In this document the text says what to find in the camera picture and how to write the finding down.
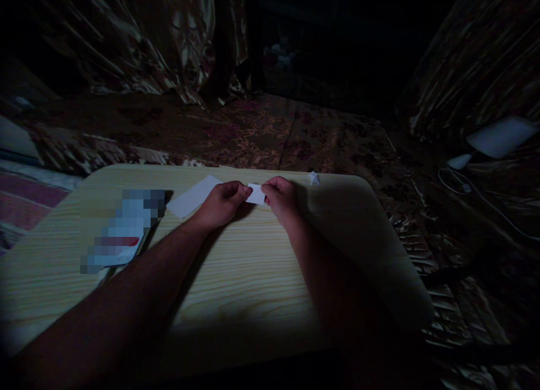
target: hand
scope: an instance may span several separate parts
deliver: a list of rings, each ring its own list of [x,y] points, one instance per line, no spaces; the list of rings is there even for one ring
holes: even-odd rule
[[[281,176],[273,177],[260,189],[266,194],[265,203],[270,206],[283,227],[286,228],[288,223],[295,222],[298,217],[301,217],[296,187],[287,179]]]
[[[252,192],[251,187],[239,181],[216,185],[190,221],[197,227],[213,231],[232,220],[236,209]]]

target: shiny curtain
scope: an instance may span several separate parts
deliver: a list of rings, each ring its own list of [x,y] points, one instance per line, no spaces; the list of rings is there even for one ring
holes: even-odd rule
[[[245,0],[28,0],[44,39],[92,92],[162,94],[186,104],[246,98]]]
[[[540,0],[457,0],[398,101],[398,119],[452,154],[472,151],[464,137],[504,116],[540,123],[539,60]],[[503,159],[477,156],[467,167],[531,235],[540,231],[539,134]]]

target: finger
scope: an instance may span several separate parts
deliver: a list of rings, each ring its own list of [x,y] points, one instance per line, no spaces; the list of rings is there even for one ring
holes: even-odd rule
[[[229,200],[232,201],[236,205],[236,207],[238,207],[240,204],[242,204],[248,199],[248,197],[251,195],[252,192],[253,192],[253,189],[251,187],[247,187],[244,185],[239,186],[235,195],[231,197]]]
[[[266,181],[264,184],[265,185],[277,186],[277,187],[279,187],[281,189],[282,187],[287,186],[288,184],[290,184],[290,182],[287,179],[285,179],[284,177],[274,176],[272,179]]]
[[[220,187],[222,197],[229,198],[236,194],[236,192],[239,189],[238,188],[239,186],[244,186],[244,185],[242,184],[242,182],[239,182],[239,181],[231,181],[231,182],[221,183],[218,186]]]
[[[266,198],[268,199],[268,202],[276,197],[277,194],[279,194],[279,190],[277,186],[270,185],[269,183],[265,183],[260,187],[260,190],[262,193],[266,195]]]

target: white paper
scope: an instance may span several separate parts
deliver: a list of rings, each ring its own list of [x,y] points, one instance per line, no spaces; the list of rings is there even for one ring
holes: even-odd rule
[[[223,182],[212,175],[208,175],[187,192],[171,200],[167,204],[167,208],[178,218],[184,218],[204,203],[214,186],[220,183]]]
[[[320,185],[321,184],[321,181],[319,180],[319,174],[318,173],[312,171],[309,174],[309,178],[311,179],[311,184],[312,185]]]
[[[253,189],[253,192],[251,195],[247,198],[247,203],[254,203],[254,204],[264,204],[264,198],[266,195],[261,192],[260,185],[255,185],[254,183],[248,183],[248,187],[251,187]]]

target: wooden table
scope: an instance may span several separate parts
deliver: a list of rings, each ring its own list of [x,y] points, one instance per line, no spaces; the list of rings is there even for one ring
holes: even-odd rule
[[[173,198],[207,175],[262,184],[277,174],[294,181],[309,220],[353,258],[405,329],[429,324],[433,305],[368,183],[302,172],[162,165],[112,165],[90,175],[17,247],[0,258],[3,319],[16,351],[88,295],[96,275],[79,273],[79,198],[85,190],[165,189]],[[166,211],[151,245],[180,220]],[[328,346],[289,240],[267,206],[214,234],[183,288],[165,341],[137,368],[138,380],[237,366]]]

